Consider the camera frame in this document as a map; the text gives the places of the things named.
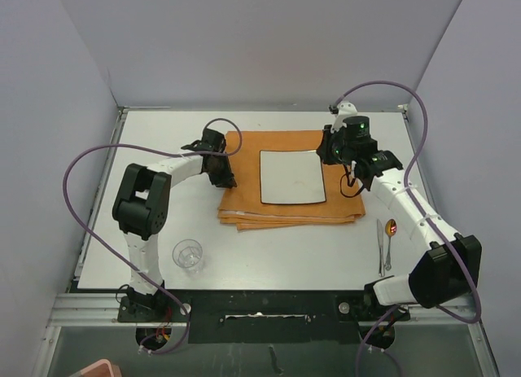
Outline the white square plate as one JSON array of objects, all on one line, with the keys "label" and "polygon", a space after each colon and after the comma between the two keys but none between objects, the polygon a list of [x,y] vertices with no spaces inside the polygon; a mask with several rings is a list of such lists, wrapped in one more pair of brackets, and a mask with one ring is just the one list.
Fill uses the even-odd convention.
[{"label": "white square plate", "polygon": [[263,204],[320,204],[326,201],[322,163],[314,151],[261,151]]}]

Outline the clear drinking glass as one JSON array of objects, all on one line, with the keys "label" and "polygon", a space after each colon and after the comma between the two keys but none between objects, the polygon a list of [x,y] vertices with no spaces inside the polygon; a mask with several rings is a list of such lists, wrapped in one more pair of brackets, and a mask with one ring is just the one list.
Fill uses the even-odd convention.
[{"label": "clear drinking glass", "polygon": [[194,239],[178,242],[172,250],[173,262],[188,274],[197,274],[204,267],[204,251],[200,243]]}]

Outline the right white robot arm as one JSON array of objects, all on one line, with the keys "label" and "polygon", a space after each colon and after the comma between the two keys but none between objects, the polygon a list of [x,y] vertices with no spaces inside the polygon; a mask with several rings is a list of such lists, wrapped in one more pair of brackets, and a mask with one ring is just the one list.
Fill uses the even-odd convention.
[{"label": "right white robot arm", "polygon": [[366,116],[346,116],[325,125],[317,154],[323,164],[341,164],[392,213],[420,255],[408,274],[370,284],[361,300],[363,312],[381,318],[395,304],[429,309],[477,288],[482,247],[474,235],[449,225],[405,179],[403,164],[379,149]]}]

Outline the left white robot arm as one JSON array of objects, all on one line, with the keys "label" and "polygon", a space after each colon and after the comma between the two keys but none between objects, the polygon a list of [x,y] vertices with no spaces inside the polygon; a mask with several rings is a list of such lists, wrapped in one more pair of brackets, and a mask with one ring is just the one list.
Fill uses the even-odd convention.
[{"label": "left white robot arm", "polygon": [[137,302],[136,310],[148,321],[157,320],[165,311],[164,298],[156,295],[157,287],[164,284],[158,234],[167,221],[170,190],[202,173],[215,187],[236,187],[225,147],[225,135],[206,128],[200,140],[182,148],[181,155],[150,165],[130,164],[125,169],[112,217],[124,234],[134,266],[129,298]]}]

